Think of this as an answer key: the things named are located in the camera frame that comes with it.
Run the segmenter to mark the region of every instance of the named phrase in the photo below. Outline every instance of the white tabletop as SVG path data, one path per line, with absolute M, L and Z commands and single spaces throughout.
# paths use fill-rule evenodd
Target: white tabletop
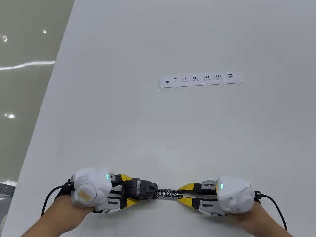
M 275 198 L 292 234 L 313 236 L 315 10 L 314 0 L 76 0 L 3 236 L 20 236 L 49 190 L 87 166 L 165 188 L 241 176 Z M 158 87 L 162 75 L 235 70 L 243 84 Z M 65 234 L 161 235 L 246 234 L 165 200 L 92 214 Z

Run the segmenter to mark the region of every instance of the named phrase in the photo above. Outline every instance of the human hand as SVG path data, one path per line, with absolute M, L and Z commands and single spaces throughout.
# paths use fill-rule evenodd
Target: human hand
M 45 214 L 22 237 L 57 237 L 77 227 L 93 208 L 72 205 L 68 195 L 58 197 Z
M 249 213 L 228 216 L 256 237 L 291 237 L 290 233 L 273 220 L 257 202 Z

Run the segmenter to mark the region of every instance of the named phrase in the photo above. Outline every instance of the power strip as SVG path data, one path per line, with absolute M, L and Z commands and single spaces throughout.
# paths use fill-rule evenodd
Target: power strip
M 214 72 L 198 74 L 165 75 L 160 78 L 161 88 L 197 86 L 197 85 L 221 85 L 243 83 L 242 72 Z

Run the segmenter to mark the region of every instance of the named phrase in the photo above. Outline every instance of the white plastic housing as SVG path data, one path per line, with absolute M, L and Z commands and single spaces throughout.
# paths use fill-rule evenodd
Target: white plastic housing
M 95 207 L 107 201 L 112 184 L 107 169 L 84 168 L 71 178 L 75 190 L 72 192 L 74 206 Z
M 227 213 L 249 212 L 254 204 L 255 192 L 249 182 L 239 177 L 219 176 L 217 199 Z

